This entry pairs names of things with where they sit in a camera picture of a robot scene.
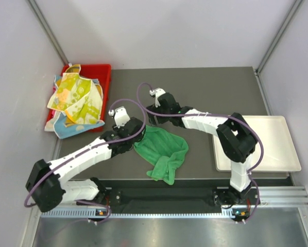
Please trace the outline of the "green microfiber towel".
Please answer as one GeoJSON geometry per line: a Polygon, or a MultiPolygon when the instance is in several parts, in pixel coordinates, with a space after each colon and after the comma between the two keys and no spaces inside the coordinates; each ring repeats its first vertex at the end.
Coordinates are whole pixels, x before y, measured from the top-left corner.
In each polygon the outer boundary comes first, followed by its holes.
{"type": "Polygon", "coordinates": [[[176,170],[184,163],[189,151],[186,140],[158,127],[146,126],[143,139],[134,144],[134,150],[153,168],[146,175],[168,185],[175,183],[176,170]]]}

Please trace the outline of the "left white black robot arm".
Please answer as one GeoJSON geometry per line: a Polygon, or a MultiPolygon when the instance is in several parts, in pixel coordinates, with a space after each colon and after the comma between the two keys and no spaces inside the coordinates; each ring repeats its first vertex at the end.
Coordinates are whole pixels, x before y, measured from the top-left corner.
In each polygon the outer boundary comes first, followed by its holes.
{"type": "Polygon", "coordinates": [[[130,151],[135,143],[142,140],[144,128],[141,120],[132,117],[121,127],[114,126],[90,144],[65,157],[50,162],[37,161],[25,185],[34,205],[45,213],[61,203],[102,203],[107,190],[99,179],[74,180],[74,176],[95,164],[130,151]]]}

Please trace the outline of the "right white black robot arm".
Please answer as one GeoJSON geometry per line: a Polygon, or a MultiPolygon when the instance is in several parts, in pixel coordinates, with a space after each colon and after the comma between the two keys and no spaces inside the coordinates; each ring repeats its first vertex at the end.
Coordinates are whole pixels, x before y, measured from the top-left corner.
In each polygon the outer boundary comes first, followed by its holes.
{"type": "Polygon", "coordinates": [[[216,195],[215,203],[229,206],[243,203],[249,196],[250,161],[258,143],[243,116],[239,113],[213,116],[192,107],[181,107],[172,94],[161,88],[149,93],[155,99],[154,104],[146,108],[151,125],[169,121],[174,126],[198,130],[218,138],[231,163],[231,179],[229,188],[216,195]]]}

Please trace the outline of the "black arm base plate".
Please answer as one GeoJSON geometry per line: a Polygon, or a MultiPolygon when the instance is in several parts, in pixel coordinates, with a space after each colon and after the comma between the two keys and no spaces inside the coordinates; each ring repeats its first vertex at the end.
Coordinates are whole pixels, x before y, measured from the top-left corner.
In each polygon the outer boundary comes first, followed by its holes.
{"type": "Polygon", "coordinates": [[[223,180],[177,180],[174,185],[162,181],[107,181],[100,183],[104,192],[94,199],[110,206],[114,213],[214,213],[222,207],[254,206],[259,194],[254,185],[237,205],[218,205],[216,195],[229,188],[223,180]]]}

